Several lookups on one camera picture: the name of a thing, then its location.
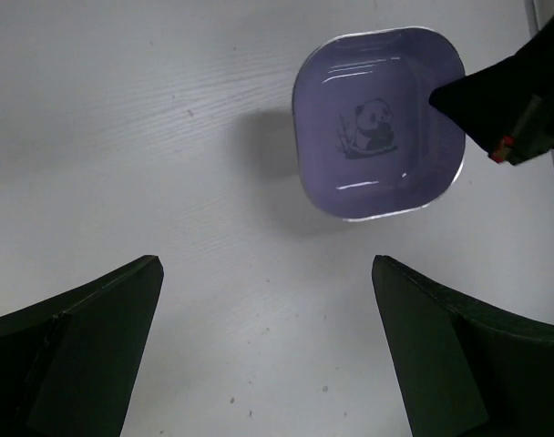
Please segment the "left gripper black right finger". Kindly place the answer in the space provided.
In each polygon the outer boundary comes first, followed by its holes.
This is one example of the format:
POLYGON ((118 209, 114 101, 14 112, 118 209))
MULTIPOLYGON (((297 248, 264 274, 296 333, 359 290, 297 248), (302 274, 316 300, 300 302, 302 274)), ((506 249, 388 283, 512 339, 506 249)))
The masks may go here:
POLYGON ((389 256, 372 281, 414 436, 554 436, 554 325, 389 256))

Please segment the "purple panda plate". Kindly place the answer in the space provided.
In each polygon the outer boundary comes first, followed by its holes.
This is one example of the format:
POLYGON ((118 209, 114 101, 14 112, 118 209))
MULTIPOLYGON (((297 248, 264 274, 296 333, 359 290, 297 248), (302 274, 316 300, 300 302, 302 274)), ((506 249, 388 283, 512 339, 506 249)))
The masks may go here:
POLYGON ((315 49, 292 89, 299 175, 311 203, 359 222, 441 197, 462 170, 466 136, 429 98, 464 74, 452 43, 425 27, 338 36, 315 49))

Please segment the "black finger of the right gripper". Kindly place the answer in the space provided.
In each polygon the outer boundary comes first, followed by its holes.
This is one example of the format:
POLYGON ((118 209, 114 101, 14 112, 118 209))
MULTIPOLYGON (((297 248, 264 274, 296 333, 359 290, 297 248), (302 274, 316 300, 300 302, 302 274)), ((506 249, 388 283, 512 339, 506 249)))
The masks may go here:
POLYGON ((497 163, 554 149, 554 15, 515 55, 435 89, 429 103, 497 163))

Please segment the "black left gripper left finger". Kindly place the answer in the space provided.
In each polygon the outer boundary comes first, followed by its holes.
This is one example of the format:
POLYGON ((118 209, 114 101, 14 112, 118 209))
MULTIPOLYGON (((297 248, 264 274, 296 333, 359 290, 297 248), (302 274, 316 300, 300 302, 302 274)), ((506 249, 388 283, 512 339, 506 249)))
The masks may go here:
POLYGON ((119 436, 163 278, 145 255, 0 317, 0 436, 119 436))

